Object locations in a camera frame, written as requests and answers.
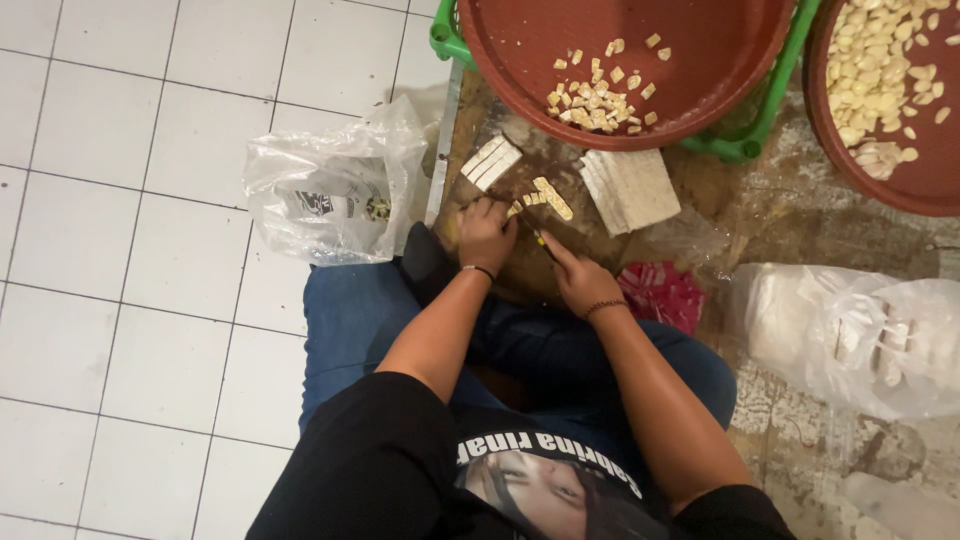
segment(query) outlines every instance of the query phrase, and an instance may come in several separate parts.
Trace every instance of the black t-shirt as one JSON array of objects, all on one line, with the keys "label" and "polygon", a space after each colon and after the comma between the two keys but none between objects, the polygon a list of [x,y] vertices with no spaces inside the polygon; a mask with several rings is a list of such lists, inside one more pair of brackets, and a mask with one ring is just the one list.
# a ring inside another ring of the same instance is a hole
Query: black t-shirt
[{"label": "black t-shirt", "polygon": [[651,496],[523,415],[451,409],[376,373],[318,407],[247,538],[794,538],[754,487],[707,493],[672,521],[652,517]]}]

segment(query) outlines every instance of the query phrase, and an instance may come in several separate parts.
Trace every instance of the hand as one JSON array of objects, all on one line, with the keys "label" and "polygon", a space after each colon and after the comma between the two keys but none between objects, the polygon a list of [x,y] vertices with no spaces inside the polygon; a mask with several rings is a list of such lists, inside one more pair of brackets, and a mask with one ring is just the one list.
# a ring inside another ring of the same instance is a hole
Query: hand
[{"label": "hand", "polygon": [[472,264],[499,274],[516,242],[516,217],[507,220],[509,208],[507,203],[484,197],[457,212],[461,266]]},{"label": "hand", "polygon": [[589,258],[575,257],[550,233],[541,231],[540,234],[560,262],[553,265],[553,272],[564,302],[573,314],[581,317],[598,302],[623,300],[620,285],[607,269]]}]

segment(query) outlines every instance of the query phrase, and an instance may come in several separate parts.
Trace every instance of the green plastic crate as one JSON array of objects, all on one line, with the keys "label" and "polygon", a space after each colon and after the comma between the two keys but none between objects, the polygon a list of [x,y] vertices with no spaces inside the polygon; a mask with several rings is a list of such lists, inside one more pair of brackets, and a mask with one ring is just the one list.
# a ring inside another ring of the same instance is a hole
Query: green plastic crate
[{"label": "green plastic crate", "polygon": [[[715,154],[723,161],[745,163],[759,157],[820,1],[798,2],[773,69],[748,96],[719,122],[678,144],[694,152]],[[430,25],[430,46],[440,60],[455,58],[470,69],[477,68],[460,33],[457,0],[441,0]]]}]

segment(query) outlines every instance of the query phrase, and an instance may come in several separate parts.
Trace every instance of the woman's left hand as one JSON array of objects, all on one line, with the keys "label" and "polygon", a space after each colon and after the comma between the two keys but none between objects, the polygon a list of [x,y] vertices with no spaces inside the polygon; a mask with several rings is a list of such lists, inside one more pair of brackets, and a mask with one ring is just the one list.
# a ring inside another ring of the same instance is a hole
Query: woman's left hand
[{"label": "woman's left hand", "polygon": [[457,212],[460,265],[474,265],[495,276],[516,242],[516,217],[507,220],[510,205],[484,197]]}]

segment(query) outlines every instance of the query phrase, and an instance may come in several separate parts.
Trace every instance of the floor tile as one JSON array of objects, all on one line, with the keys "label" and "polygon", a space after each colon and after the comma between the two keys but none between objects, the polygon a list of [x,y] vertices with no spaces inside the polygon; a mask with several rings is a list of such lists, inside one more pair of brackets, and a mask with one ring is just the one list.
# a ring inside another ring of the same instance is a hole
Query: floor tile
[{"label": "floor tile", "polygon": [[163,78],[177,0],[68,0],[54,58]]},{"label": "floor tile", "polygon": [[0,73],[3,73],[0,77],[0,118],[3,118],[0,163],[16,167],[30,165],[48,62],[0,51]]},{"label": "floor tile", "polygon": [[27,171],[0,166],[0,280],[7,278]]},{"label": "floor tile", "polygon": [[244,211],[145,193],[124,302],[232,320],[250,223]]},{"label": "floor tile", "polygon": [[101,418],[81,527],[190,538],[209,435]]},{"label": "floor tile", "polygon": [[308,109],[296,105],[276,104],[272,132],[309,132],[319,134],[324,130],[337,129],[357,120],[355,116]]},{"label": "floor tile", "polygon": [[406,94],[424,126],[444,115],[450,79],[451,62],[437,58],[427,40],[432,23],[433,19],[418,15],[407,19],[394,88],[394,99]]},{"label": "floor tile", "polygon": [[309,264],[270,251],[254,229],[236,322],[306,335],[303,286],[309,275]]},{"label": "floor tile", "polygon": [[407,4],[409,0],[353,0],[354,2],[359,2],[361,4],[369,4],[371,6],[379,6],[381,8],[389,8],[391,10],[400,10],[402,12],[407,11]]},{"label": "floor tile", "polygon": [[97,532],[95,530],[81,528],[77,531],[76,540],[124,540],[125,538],[130,538],[130,536],[107,534],[105,532]]},{"label": "floor tile", "polygon": [[304,341],[275,331],[233,328],[215,434],[286,448],[297,444]]},{"label": "floor tile", "polygon": [[240,179],[249,139],[270,131],[274,104],[168,84],[156,121],[145,189],[246,208]]},{"label": "floor tile", "polygon": [[10,279],[120,300],[140,193],[30,173]]},{"label": "floor tile", "polygon": [[227,323],[121,307],[103,413],[213,431],[229,340]]},{"label": "floor tile", "polygon": [[160,81],[54,61],[34,170],[139,188]]},{"label": "floor tile", "polygon": [[0,512],[77,523],[96,425],[92,414],[0,400]]},{"label": "floor tile", "polygon": [[213,437],[194,540],[243,538],[291,452]]},{"label": "floor tile", "polygon": [[73,540],[75,533],[72,527],[0,516],[0,538],[8,540]]},{"label": "floor tile", "polygon": [[0,48],[50,56],[60,0],[14,0],[0,6]]},{"label": "floor tile", "polygon": [[0,396],[99,410],[117,308],[9,284],[0,319]]},{"label": "floor tile", "polygon": [[353,2],[300,0],[279,99],[359,116],[389,102],[405,18]]},{"label": "floor tile", "polygon": [[433,17],[437,14],[440,0],[410,0],[410,13],[418,13]]},{"label": "floor tile", "polygon": [[181,0],[167,79],[273,99],[293,0]]}]

